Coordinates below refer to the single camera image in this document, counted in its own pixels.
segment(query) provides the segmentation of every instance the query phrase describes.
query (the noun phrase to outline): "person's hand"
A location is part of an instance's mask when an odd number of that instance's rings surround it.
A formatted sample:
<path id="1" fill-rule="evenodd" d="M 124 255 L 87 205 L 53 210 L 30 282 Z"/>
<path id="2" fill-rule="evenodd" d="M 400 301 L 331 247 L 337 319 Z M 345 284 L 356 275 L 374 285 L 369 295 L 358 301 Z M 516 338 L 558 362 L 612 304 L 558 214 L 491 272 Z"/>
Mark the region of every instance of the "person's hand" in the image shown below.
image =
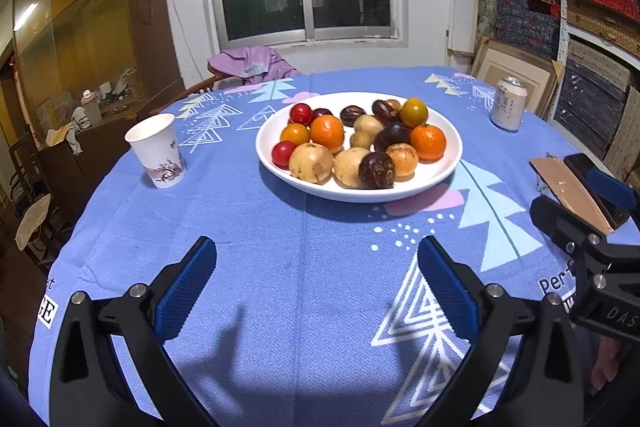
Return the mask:
<path id="1" fill-rule="evenodd" d="M 608 382 L 612 381 L 618 373 L 618 352 L 620 342 L 609 337 L 600 338 L 598 360 L 591 371 L 591 383 L 599 391 Z"/>

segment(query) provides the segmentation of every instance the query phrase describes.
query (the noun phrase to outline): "purple cloth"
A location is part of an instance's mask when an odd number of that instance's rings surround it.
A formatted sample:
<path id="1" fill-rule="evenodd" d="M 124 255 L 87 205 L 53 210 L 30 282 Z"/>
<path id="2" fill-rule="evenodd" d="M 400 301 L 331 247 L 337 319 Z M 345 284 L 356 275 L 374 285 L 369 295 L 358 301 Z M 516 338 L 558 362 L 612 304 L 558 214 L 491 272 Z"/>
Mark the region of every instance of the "purple cloth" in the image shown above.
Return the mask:
<path id="1" fill-rule="evenodd" d="M 225 50 L 211 57 L 209 66 L 220 73 L 245 78 L 245 84 L 260 84 L 302 74 L 267 46 Z"/>

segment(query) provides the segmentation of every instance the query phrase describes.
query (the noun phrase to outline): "framed artwork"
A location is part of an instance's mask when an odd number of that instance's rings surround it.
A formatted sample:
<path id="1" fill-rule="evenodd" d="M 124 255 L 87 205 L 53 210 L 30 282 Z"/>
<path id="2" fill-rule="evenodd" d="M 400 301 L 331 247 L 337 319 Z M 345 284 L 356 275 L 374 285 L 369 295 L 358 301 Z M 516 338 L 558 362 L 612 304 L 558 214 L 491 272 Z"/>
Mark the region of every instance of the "framed artwork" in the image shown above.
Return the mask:
<path id="1" fill-rule="evenodd" d="M 484 38 L 471 75 L 490 86 L 495 86 L 504 76 L 514 76 L 527 88 L 527 109 L 543 118 L 559 79 L 564 75 L 564 68 L 553 60 Z"/>

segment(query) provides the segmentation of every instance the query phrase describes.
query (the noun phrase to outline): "white paper cup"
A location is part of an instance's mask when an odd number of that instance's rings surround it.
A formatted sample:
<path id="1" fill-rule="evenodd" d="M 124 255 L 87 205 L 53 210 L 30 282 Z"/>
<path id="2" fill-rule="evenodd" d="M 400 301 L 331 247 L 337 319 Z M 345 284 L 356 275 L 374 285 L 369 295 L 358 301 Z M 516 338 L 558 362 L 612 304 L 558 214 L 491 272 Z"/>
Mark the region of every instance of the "white paper cup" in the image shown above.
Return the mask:
<path id="1" fill-rule="evenodd" d="M 184 176 L 174 120 L 172 114 L 156 114 L 135 124 L 124 136 L 158 188 L 173 187 Z"/>

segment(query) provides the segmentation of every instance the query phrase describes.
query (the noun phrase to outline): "table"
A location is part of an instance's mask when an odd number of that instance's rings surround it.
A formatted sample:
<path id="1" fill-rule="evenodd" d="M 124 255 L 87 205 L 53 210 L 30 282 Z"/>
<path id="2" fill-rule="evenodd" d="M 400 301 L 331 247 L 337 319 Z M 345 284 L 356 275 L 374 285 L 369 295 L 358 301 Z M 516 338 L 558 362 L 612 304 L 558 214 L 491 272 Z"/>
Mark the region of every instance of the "table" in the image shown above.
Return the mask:
<path id="1" fill-rule="evenodd" d="M 350 90 L 418 96 L 449 118 L 464 144 L 452 179 L 408 200 L 349 204 L 307 196 L 260 166 L 255 135 L 271 114 Z M 417 269 L 422 237 L 433 233 L 454 260 L 513 296 L 557 291 L 572 303 L 567 256 L 530 222 L 538 193 L 528 164 L 575 150 L 530 113 L 518 133 L 500 130 L 492 103 L 492 88 L 448 68 L 311 74 L 176 103 L 168 111 L 178 117 L 185 179 L 156 189 L 127 152 L 51 269 L 31 350 L 32 407 L 48 418 L 55 340 L 73 292 L 120 296 L 207 235 L 218 267 L 165 348 L 217 422 L 413 425 L 468 348 Z M 640 244 L 640 234 L 629 222 L 610 241 Z M 154 413 L 122 339 L 114 341 L 138 403 Z M 481 411 L 494 406 L 514 349 Z"/>

